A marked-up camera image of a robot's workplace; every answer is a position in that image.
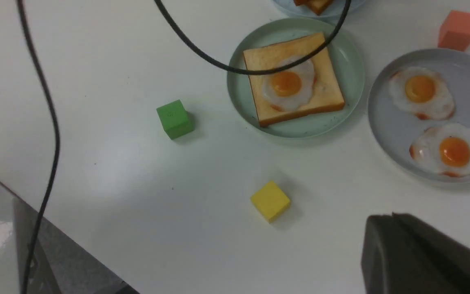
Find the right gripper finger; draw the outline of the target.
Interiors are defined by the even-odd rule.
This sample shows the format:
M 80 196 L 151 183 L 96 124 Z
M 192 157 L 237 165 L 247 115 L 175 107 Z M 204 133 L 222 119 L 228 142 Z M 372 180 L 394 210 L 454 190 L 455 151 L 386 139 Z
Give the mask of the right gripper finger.
M 470 248 L 411 214 L 367 218 L 361 269 L 368 294 L 470 294 Z

